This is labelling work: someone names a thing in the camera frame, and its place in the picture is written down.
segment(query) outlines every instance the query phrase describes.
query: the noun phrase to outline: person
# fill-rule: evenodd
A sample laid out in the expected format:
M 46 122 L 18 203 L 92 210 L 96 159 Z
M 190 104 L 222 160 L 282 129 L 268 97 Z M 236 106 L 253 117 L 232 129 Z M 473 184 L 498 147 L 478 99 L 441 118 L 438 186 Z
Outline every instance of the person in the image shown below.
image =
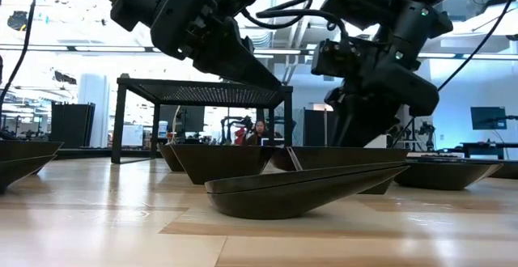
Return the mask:
M 264 121 L 256 121 L 256 126 L 253 131 L 253 135 L 248 137 L 243 144 L 244 146 L 260 146 L 261 140 L 268 137 L 266 124 Z

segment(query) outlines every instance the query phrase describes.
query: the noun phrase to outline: curved dark tray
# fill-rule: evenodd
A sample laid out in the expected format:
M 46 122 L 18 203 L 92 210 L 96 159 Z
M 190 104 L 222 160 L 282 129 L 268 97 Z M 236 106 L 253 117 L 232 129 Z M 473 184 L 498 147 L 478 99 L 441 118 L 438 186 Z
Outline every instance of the curved dark tray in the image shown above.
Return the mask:
M 295 156 L 303 169 L 322 167 L 353 166 L 367 163 L 389 163 L 404 161 L 408 155 L 405 149 L 343 148 L 331 146 L 293 146 Z M 292 172 L 295 165 L 286 149 L 275 153 L 272 164 L 281 170 Z M 385 181 L 360 194 L 385 194 L 391 180 Z
M 235 193 L 278 187 L 287 184 L 303 183 L 335 176 L 379 171 L 387 168 L 401 167 L 405 164 L 405 161 L 394 163 L 374 163 L 357 166 L 329 167 L 295 172 L 271 173 L 258 176 L 243 176 L 208 181 L 205 183 L 205 186 L 208 193 Z
M 171 145 L 194 184 L 261 174 L 275 147 Z
M 436 190 L 462 190 L 498 171 L 502 164 L 416 163 L 394 180 L 408 187 Z
M 31 175 L 54 158 L 56 155 L 0 162 L 0 193 L 4 193 L 10 184 Z
M 294 218 L 331 201 L 359 193 L 373 185 L 390 180 L 405 169 L 407 167 L 394 167 L 263 189 L 234 193 L 208 193 L 208 195 L 219 212 L 233 217 L 250 219 Z M 262 176 L 277 176 L 279 174 L 284 173 L 254 177 L 263 179 Z
M 412 157 L 409 161 L 432 162 L 432 163 L 476 163 L 484 165 L 495 165 L 501 163 L 503 166 L 495 173 L 490 175 L 491 178 L 503 178 L 518 180 L 518 161 L 513 160 L 494 160 L 494 159 L 471 159 L 458 157 L 437 157 L 423 156 Z
M 0 141 L 0 162 L 55 155 L 62 142 Z
M 174 151 L 172 151 L 171 145 L 159 145 L 159 150 L 172 172 L 185 172 Z

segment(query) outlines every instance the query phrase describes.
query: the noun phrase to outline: black metal table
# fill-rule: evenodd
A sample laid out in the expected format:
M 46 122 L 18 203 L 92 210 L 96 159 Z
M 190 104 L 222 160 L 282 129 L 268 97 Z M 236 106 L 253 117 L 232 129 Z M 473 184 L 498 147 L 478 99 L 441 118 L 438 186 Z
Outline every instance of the black metal table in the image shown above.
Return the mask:
M 284 103 L 285 145 L 292 144 L 292 100 L 293 87 L 282 86 L 270 91 L 237 83 L 209 83 L 176 80 L 156 80 L 137 78 L 117 79 L 117 108 L 113 129 L 112 163 L 121 163 L 122 130 L 126 92 L 132 91 L 155 105 L 151 132 L 150 159 L 156 157 L 160 105 L 213 106 L 229 108 L 269 109 L 269 128 L 274 128 L 275 109 Z M 274 140 L 274 131 L 269 131 L 269 139 Z
M 495 155 L 498 159 L 503 160 L 505 148 L 518 148 L 518 143 L 462 142 L 465 158 L 470 158 L 471 155 Z

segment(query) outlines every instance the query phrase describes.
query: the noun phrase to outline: computer screen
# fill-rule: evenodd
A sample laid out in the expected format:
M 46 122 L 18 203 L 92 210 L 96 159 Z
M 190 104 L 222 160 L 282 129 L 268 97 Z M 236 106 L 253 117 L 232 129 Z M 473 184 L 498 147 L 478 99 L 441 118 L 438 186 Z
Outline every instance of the computer screen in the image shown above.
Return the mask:
M 261 139 L 261 146 L 283 146 L 284 138 L 274 138 L 273 142 L 270 142 L 269 138 Z
M 172 121 L 176 114 L 176 105 L 161 105 L 160 120 L 168 122 L 168 131 L 172 131 Z M 205 119 L 204 106 L 182 106 L 180 118 L 176 119 L 176 132 L 185 130 L 185 132 L 202 132 Z
M 504 107 L 472 107 L 473 129 L 507 129 Z

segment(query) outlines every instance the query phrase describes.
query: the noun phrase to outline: black cabinet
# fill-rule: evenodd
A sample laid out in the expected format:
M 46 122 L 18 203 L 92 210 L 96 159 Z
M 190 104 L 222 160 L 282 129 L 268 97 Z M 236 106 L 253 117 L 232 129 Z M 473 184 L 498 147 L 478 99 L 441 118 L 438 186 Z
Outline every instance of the black cabinet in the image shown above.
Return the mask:
M 331 146 L 334 132 L 334 112 L 320 110 L 304 110 L 304 145 L 325 146 L 327 134 L 327 146 Z
M 90 146 L 94 104 L 52 104 L 50 140 L 63 142 L 63 149 Z

